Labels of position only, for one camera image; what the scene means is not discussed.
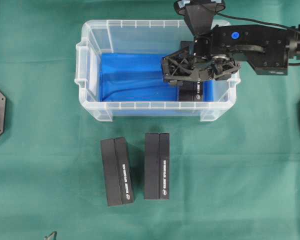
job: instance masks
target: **black rectangular block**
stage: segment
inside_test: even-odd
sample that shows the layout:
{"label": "black rectangular block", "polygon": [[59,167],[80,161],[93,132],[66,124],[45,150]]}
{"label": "black rectangular block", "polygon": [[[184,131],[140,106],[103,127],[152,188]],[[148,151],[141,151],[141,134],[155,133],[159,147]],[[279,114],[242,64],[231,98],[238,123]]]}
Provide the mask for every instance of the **black rectangular block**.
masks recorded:
{"label": "black rectangular block", "polygon": [[169,165],[169,133],[146,133],[144,199],[169,199]]}
{"label": "black rectangular block", "polygon": [[133,203],[126,139],[105,139],[100,141],[100,145],[108,206]]}

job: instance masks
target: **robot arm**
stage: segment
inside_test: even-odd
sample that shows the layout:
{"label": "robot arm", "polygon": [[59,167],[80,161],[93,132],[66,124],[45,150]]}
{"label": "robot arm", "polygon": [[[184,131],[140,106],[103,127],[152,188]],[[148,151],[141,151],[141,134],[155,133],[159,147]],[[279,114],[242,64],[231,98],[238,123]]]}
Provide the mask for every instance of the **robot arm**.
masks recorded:
{"label": "robot arm", "polygon": [[223,0],[174,3],[174,9],[184,16],[194,40],[182,41],[180,50],[162,59],[165,82],[181,90],[191,85],[190,88],[198,92],[196,88],[204,81],[228,80],[240,69],[240,62],[248,62],[258,75],[284,76],[288,74],[288,66],[293,65],[289,59],[300,60],[300,25],[297,29],[258,24],[217,25],[211,29],[214,15],[225,8]]}

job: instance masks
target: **black object in bin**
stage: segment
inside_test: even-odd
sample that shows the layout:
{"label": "black object in bin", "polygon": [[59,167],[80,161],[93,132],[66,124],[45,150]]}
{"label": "black object in bin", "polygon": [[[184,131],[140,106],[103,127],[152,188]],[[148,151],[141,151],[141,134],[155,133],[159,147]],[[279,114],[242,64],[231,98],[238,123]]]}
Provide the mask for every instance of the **black object in bin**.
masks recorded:
{"label": "black object in bin", "polygon": [[169,133],[146,133],[144,199],[169,199],[169,165]]}
{"label": "black object in bin", "polygon": [[133,203],[126,139],[105,139],[100,144],[108,206]]}

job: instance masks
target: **green tablecloth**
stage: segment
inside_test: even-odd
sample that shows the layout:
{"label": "green tablecloth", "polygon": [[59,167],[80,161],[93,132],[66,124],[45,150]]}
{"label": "green tablecloth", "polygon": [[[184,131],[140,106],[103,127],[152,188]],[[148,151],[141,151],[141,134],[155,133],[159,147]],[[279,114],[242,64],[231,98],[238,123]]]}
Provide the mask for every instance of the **green tablecloth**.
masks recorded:
{"label": "green tablecloth", "polygon": [[[175,19],[174,0],[0,0],[0,240],[300,240],[300,67],[257,76],[198,117],[96,121],[80,106],[75,44],[91,19]],[[227,0],[224,13],[300,24],[300,0]],[[232,24],[247,22],[230,20]],[[170,133],[170,200],[143,200],[146,132]],[[135,203],[107,207],[101,139],[126,137]]]}

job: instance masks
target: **clear plastic bin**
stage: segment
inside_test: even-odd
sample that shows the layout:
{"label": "clear plastic bin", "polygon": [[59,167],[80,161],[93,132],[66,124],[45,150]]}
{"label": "clear plastic bin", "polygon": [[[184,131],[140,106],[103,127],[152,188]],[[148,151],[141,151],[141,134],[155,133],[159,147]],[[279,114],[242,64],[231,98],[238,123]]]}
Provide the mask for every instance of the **clear plastic bin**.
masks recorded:
{"label": "clear plastic bin", "polygon": [[[213,25],[228,26],[215,20]],[[98,121],[111,122],[113,116],[199,116],[214,121],[236,102],[236,73],[227,81],[213,84],[213,102],[178,101],[99,101],[101,55],[169,54],[180,48],[180,41],[193,41],[183,20],[90,20],[82,27],[76,45],[76,73],[81,105]]]}

